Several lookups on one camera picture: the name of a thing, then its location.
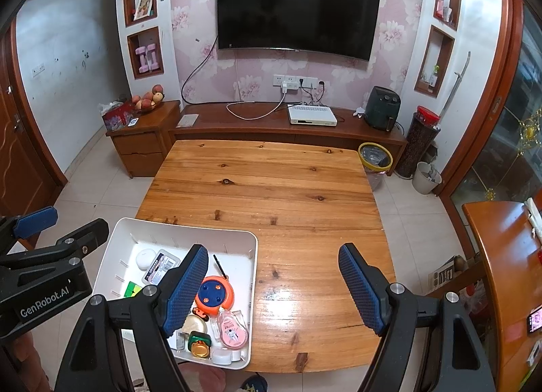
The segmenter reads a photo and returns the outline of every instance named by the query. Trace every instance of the dark blue shoe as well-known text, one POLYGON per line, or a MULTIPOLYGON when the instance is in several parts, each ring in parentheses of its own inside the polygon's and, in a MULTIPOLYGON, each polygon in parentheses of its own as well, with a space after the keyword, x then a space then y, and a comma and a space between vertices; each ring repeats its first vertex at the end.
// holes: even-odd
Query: dark blue shoe
POLYGON ((245 380, 241 389, 250 392, 267 392, 267 381, 260 374, 253 375, 245 380))

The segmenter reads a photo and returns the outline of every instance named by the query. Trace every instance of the red box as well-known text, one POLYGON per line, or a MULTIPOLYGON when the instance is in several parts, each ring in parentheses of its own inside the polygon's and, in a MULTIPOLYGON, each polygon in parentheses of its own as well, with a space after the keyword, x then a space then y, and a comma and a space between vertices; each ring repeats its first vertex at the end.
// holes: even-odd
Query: red box
POLYGON ((135 113, 134 106, 130 101, 127 101, 115 109, 107 111, 105 115, 102 115, 102 118, 108 131, 118 131, 128 126, 135 113))

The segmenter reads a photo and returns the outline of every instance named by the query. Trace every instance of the red lid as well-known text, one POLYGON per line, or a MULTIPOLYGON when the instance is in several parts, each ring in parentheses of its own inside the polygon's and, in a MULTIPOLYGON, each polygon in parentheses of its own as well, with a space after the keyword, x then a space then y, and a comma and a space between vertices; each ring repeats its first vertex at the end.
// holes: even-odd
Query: red lid
POLYGON ((418 106, 418 112, 425 118, 425 122, 429 125, 436 125, 440 120, 440 115, 435 114, 424 106, 418 106))

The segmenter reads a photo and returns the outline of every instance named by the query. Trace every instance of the blue gripper pad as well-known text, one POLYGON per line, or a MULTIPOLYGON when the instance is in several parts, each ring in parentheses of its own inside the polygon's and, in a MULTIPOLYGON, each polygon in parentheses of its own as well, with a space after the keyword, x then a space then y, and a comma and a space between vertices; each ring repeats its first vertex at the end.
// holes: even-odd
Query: blue gripper pad
POLYGON ((13 236, 16 239, 30 238, 32 235, 55 225, 58 219, 59 214, 53 206, 45 207, 19 218, 13 228, 13 236))
POLYGON ((372 284, 369 283, 369 279, 372 279, 372 277, 374 278, 377 275, 364 274, 364 272, 361 270, 361 266, 364 266, 364 270, 367 272, 376 269, 380 273, 380 270, 370 267, 363 260, 353 244, 345 244, 341 246, 339 249, 339 269, 342 274, 342 278, 345 280, 346 285, 348 286, 350 295, 356 304, 359 315, 361 315, 365 326, 371 328, 376 335, 381 335, 382 331, 389 322, 389 305, 387 302, 387 295, 385 293, 385 289, 384 292, 381 290, 382 282, 384 281, 384 283, 387 285, 388 281, 382 275, 382 273, 380 273, 381 278, 376 277, 376 279, 380 280, 371 280, 371 282, 376 282, 376 284, 379 285, 378 288, 380 288, 380 295, 378 296, 373 289, 372 284), (353 251, 358 254, 358 260, 361 259, 360 263, 356 262, 356 259, 352 255, 353 251))
MULTIPOLYGON (((184 260, 181 262, 179 268, 183 267, 183 264, 185 264, 184 260)), ((181 277, 177 287, 173 290, 172 295, 167 300, 166 319, 162 326, 166 337, 171 337, 175 330, 183 327, 186 316, 192 309, 192 304, 200 289, 203 278, 207 274, 208 265, 209 254, 207 249, 200 246, 196 256, 194 256, 192 262, 189 263, 188 268, 181 277)))

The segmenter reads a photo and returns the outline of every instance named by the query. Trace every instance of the black tv screen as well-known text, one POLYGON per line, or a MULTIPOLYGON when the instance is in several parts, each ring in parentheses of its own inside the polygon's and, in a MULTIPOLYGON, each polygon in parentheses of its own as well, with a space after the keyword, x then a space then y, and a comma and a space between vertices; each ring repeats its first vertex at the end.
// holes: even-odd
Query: black tv screen
POLYGON ((218 47, 369 60, 380 0, 217 0, 218 47))

